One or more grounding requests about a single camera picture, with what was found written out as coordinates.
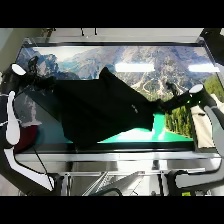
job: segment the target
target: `black cloth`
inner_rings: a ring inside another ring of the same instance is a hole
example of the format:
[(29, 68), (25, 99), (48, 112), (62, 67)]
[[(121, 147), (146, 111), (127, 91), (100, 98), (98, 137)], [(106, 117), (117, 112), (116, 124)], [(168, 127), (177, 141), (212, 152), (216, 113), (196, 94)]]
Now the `black cloth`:
[(132, 128), (152, 130), (156, 102), (148, 101), (105, 67), (99, 79), (57, 80), (64, 135), (87, 147)]

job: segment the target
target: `dark red cloth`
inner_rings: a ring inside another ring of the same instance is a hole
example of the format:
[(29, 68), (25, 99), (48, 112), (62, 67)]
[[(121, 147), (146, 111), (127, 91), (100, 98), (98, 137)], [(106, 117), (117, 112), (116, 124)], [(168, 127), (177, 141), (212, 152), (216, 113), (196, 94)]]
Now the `dark red cloth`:
[(37, 127), (37, 125), (31, 125), (20, 129), (19, 143), (14, 147), (15, 153), (20, 153), (34, 144), (37, 136)]

